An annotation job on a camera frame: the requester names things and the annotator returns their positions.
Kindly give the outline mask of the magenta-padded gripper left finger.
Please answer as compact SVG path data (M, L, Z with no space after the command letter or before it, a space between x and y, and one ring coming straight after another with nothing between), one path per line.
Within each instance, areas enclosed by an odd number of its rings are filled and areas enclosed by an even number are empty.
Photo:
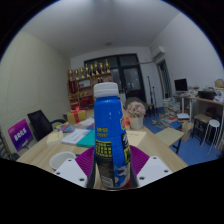
M93 188L95 184L94 148L91 147L75 159L67 159L54 172L67 181L84 188Z

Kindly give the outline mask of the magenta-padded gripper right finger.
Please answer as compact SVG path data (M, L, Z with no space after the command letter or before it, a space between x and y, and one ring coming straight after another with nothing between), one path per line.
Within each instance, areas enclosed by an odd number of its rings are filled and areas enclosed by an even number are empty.
M130 185L132 188L144 187L172 174L172 171L158 156L148 156L146 153L134 146L131 146L130 149Z

